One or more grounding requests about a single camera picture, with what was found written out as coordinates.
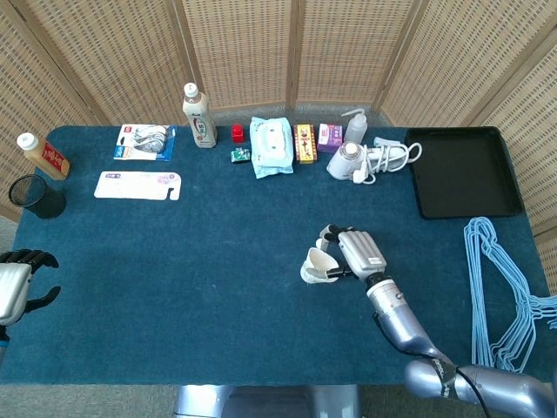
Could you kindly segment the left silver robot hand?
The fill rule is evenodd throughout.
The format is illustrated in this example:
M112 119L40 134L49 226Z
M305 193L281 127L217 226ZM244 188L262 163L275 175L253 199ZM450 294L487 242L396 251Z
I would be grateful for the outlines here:
M53 287L45 296L29 300L34 274L41 266L58 268L54 255L42 250L20 249L1 254L1 326L8 327L32 311L47 307L61 291Z

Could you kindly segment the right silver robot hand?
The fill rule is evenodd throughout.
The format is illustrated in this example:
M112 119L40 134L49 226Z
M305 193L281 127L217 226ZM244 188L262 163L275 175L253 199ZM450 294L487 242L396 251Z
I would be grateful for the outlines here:
M340 227L327 225L316 240L316 247L326 252L328 246L335 243L342 252L346 266L326 268L318 277L321 279L337 279L353 274L359 280L365 281L376 273L383 273L387 263L372 236L354 227Z

